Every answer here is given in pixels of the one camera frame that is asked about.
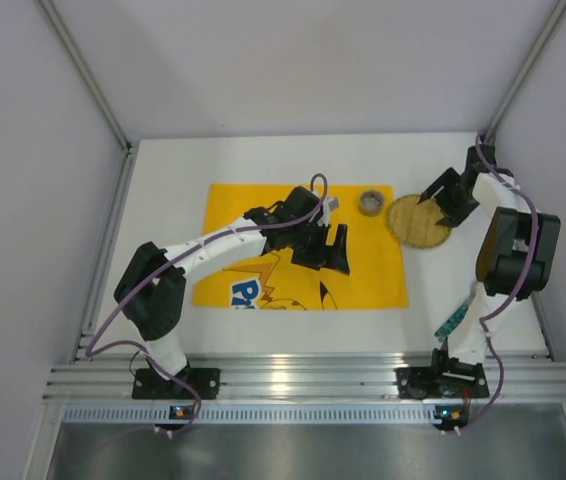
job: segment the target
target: purple cable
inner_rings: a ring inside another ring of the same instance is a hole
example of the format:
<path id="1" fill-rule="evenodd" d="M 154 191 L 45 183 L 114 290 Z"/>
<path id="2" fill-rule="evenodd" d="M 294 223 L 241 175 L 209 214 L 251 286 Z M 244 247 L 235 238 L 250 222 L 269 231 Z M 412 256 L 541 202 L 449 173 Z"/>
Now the purple cable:
<path id="1" fill-rule="evenodd" d="M 530 233 L 530 242 L 528 244 L 527 255 L 525 255 L 525 261 L 523 262 L 523 269 L 521 270 L 521 274 L 519 275 L 518 280 L 514 284 L 514 288 L 512 289 L 512 292 L 510 292 L 510 295 L 505 299 L 505 301 L 496 310 L 494 310 L 491 313 L 488 313 L 484 317 L 479 318 L 479 323 L 481 324 L 481 327 L 483 328 L 483 331 L 485 332 L 485 342 L 487 344 L 487 348 L 488 348 L 488 350 L 490 351 L 490 353 L 492 354 L 492 356 L 496 360 L 496 363 L 499 366 L 499 381 L 496 385 L 496 389 L 494 390 L 494 393 L 492 394 L 492 397 L 485 404 L 485 407 L 483 407 L 483 409 L 478 413 L 478 415 L 476 415 L 476 417 L 474 417 L 474 419 L 470 423 L 468 423 L 465 427 L 463 427 L 461 429 L 462 431 L 467 431 L 472 425 L 476 424 L 476 422 L 481 417 L 483 417 L 483 415 L 485 415 L 485 412 L 487 412 L 490 408 L 492 408 L 494 403 L 496 403 L 496 400 L 499 398 L 499 396 L 501 395 L 501 391 L 503 390 L 503 383 L 505 382 L 505 366 L 503 365 L 503 360 L 501 359 L 501 357 L 499 357 L 498 353 L 496 353 L 496 349 L 494 348 L 494 344 L 492 343 L 492 338 L 490 336 L 490 329 L 487 325 L 487 322 L 489 322 L 493 318 L 495 318 L 498 315 L 500 315 L 501 313 L 503 313 L 503 311 L 514 301 L 516 296 L 521 291 L 521 288 L 523 288 L 523 284 L 525 283 L 525 280 L 527 279 L 527 275 L 528 275 L 528 273 L 530 273 L 530 268 L 532 267 L 532 260 L 534 259 L 534 252 L 536 251 L 536 241 L 537 241 L 538 232 L 539 232 L 539 217 L 538 217 L 538 213 L 536 211 L 536 208 L 534 207 L 534 204 L 532 203 L 532 200 L 530 199 L 530 197 L 528 197 L 523 192 L 518 190 L 514 185 L 511 185 L 510 183 L 508 183 L 501 176 L 501 174 L 499 174 L 499 172 L 496 171 L 496 169 L 490 164 L 490 162 L 487 161 L 487 159 L 485 158 L 485 155 L 483 154 L 483 150 L 481 148 L 481 143 L 482 143 L 481 142 L 481 135 L 482 135 L 482 133 L 483 132 L 479 132 L 479 133 L 476 134 L 476 139 L 475 139 L 475 142 L 474 142 L 475 146 L 476 146 L 476 152 L 477 152 L 479 158 L 481 159 L 481 161 L 483 162 L 485 167 L 489 170 L 489 172 L 492 175 L 494 175 L 494 177 L 502 185 L 505 185 L 506 187 L 508 187 L 508 189 L 513 194 L 521 197 L 525 201 L 528 208 L 530 209 L 530 216 L 532 217 L 532 230 L 531 230 L 531 233 Z"/>
<path id="2" fill-rule="evenodd" d="M 321 195 L 320 201 L 307 214 L 303 215 L 300 218 L 297 218 L 296 220 L 290 220 L 289 222 L 277 223 L 277 224 L 273 224 L 273 225 L 253 225 L 253 226 L 239 227 L 239 228 L 236 229 L 236 232 L 250 232 L 250 231 L 256 231 L 256 230 L 274 230 L 274 229 L 279 229 L 279 228 L 293 227 L 294 225 L 298 225 L 300 223 L 305 222 L 306 220 L 311 219 L 314 215 L 316 215 L 319 212 L 319 210 L 323 206 L 323 202 L 325 202 L 325 199 L 327 198 L 328 181 L 327 181 L 327 177 L 325 175 L 323 175 L 322 173 L 314 174 L 314 176 L 310 180 L 310 188 L 311 189 L 314 188 L 314 182 L 318 178 L 320 178 L 323 181 L 323 194 Z M 222 232 L 218 232 L 218 233 L 206 238 L 205 241 L 203 242 L 203 245 L 204 246 L 209 245 L 210 243 L 212 243 L 212 242 L 214 242 L 214 241 L 216 241 L 220 238 L 226 237 L 228 235 L 232 235 L 234 233 L 235 233 L 234 230 L 228 228 L 227 230 L 223 230 Z M 164 263 L 159 268 L 157 268 L 152 273 L 150 273 L 147 277 L 145 277 L 136 287 L 134 287 L 130 291 L 130 293 L 128 293 L 123 298 L 123 300 L 121 300 L 121 303 L 119 303 L 116 306 L 116 308 L 112 311 L 112 313 L 110 313 L 110 315 L 108 315 L 108 317 L 105 319 L 105 322 L 103 322 L 103 325 L 101 325 L 101 327 L 97 330 L 97 332 L 94 334 L 94 337 L 92 338 L 92 341 L 89 343 L 89 345 L 85 349 L 85 356 L 87 358 L 93 358 L 96 355 L 100 355 L 101 353 L 103 353 L 107 350 L 110 350 L 111 348 L 118 347 L 118 346 L 121 346 L 121 345 L 131 345 L 135 348 L 138 348 L 139 350 L 141 350 L 141 352 L 143 352 L 145 354 L 147 361 L 152 365 L 152 367 L 154 367 L 155 370 L 157 370 L 159 373 L 168 377 L 174 383 L 181 386 L 182 388 L 185 388 L 188 392 L 190 392 L 192 394 L 192 396 L 194 397 L 195 411 L 192 414 L 192 416 L 190 417 L 190 420 L 188 421 L 188 423 L 186 423 L 183 426 L 183 428 L 181 428 L 180 430 L 177 430 L 178 433 L 183 433 L 184 431 L 188 430 L 192 426 L 192 424 L 194 423 L 194 420 L 196 420 L 196 418 L 199 416 L 199 413 L 201 411 L 201 402 L 202 401 L 201 401 L 201 397 L 199 396 L 198 392 L 196 390 L 194 390 L 192 387 L 190 387 L 183 380 L 177 378 L 174 375 L 170 375 L 168 372 L 166 372 L 159 364 L 157 364 L 154 361 L 154 359 L 152 359 L 152 357 L 150 357 L 149 352 L 147 351 L 145 346 L 141 345 L 138 342 L 135 342 L 134 340 L 118 340 L 116 342 L 108 343 L 107 345 L 104 345 L 100 348 L 97 348 L 96 350 L 94 349 L 94 347 L 95 347 L 96 343 L 101 339 L 101 337 L 103 336 L 105 331 L 110 327 L 110 325 L 112 324 L 114 319 L 118 316 L 118 314 L 123 311 L 123 309 L 130 302 L 130 300 L 132 300 L 147 284 L 149 284 L 152 280 L 154 280 L 156 277 L 161 275 L 167 269 L 169 269 L 170 267 L 172 267 L 176 263 L 178 263 L 182 260 L 185 260 L 186 258 L 188 258 L 190 255 L 194 254 L 196 251 L 200 250 L 201 248 L 203 248 L 203 246 L 201 246 L 200 244 L 196 244 L 195 246 L 193 246 L 189 250 L 186 250 L 182 254 L 177 255 L 175 258 L 173 258 L 169 262 Z"/>

